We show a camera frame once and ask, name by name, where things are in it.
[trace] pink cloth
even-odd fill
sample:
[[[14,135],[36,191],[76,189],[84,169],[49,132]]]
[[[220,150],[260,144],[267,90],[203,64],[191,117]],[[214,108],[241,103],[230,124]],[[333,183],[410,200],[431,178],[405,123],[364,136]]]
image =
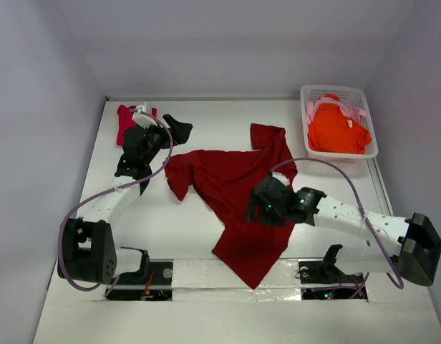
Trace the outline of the pink cloth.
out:
[[[313,122],[313,118],[316,115],[316,111],[318,110],[320,104],[327,103],[338,105],[343,115],[352,118],[358,122],[358,124],[361,124],[361,120],[367,117],[367,111],[363,109],[359,109],[358,107],[351,105],[345,105],[331,97],[320,97],[315,103],[307,102],[305,104],[306,124],[308,126],[311,124],[311,122]]]

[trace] shirt sleeve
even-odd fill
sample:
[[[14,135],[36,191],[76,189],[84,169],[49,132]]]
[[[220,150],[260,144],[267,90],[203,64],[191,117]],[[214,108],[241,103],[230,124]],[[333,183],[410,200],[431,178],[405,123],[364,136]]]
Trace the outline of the shirt sleeve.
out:
[[[170,158],[165,167],[165,174],[171,191],[182,201],[193,183],[193,154],[180,154]]]

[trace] white wall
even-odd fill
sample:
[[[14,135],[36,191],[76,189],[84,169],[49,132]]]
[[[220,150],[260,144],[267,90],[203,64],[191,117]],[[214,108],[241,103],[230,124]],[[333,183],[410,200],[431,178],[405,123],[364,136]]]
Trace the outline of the white wall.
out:
[[[50,0],[0,0],[0,344],[31,343],[104,97]]]
[[[364,87],[413,0],[58,0],[107,95]]]
[[[441,236],[441,0],[417,0],[367,99],[396,215],[422,212]],[[430,292],[441,322],[441,260]]]

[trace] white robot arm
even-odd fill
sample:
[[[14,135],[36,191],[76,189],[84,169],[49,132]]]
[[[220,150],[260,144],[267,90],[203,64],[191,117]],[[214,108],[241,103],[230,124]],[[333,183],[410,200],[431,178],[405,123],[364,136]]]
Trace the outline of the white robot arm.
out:
[[[279,226],[290,220],[343,231],[372,243],[354,248],[335,244],[329,247],[322,261],[299,262],[300,269],[305,269],[307,282],[329,284],[345,275],[392,272],[385,254],[376,245],[377,239],[367,227],[368,217],[399,275],[417,285],[432,285],[440,259],[441,239],[430,220],[417,213],[411,219],[373,212],[365,215],[362,216],[359,208],[319,190],[301,188],[294,193],[270,173],[251,192],[247,221]]]

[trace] orange shirt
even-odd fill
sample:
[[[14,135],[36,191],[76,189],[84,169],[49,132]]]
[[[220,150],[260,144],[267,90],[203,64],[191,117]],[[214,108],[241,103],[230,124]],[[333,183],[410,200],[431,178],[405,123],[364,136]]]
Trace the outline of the orange shirt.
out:
[[[365,146],[372,142],[369,131],[344,116],[335,104],[318,107],[308,129],[308,139],[313,151],[353,154],[365,154]]]

